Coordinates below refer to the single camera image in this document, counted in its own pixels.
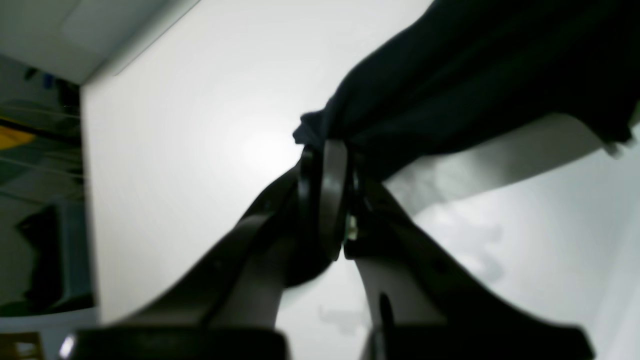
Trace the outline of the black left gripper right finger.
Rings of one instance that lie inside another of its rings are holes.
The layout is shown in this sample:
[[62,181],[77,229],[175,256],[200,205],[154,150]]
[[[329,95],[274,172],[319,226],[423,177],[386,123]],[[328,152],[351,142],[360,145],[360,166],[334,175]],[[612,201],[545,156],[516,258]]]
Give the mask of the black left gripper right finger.
[[366,172],[362,155],[350,171],[357,234],[343,252],[372,319],[364,360],[594,359],[580,326],[534,316],[477,281]]

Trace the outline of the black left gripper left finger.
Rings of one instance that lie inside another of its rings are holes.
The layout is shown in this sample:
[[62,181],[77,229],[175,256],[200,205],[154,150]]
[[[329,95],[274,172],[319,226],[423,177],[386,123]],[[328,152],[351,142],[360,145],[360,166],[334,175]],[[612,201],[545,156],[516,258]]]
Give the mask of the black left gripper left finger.
[[142,310],[70,333],[62,360],[286,360],[282,294],[338,259],[348,233],[348,150],[310,146],[179,281]]

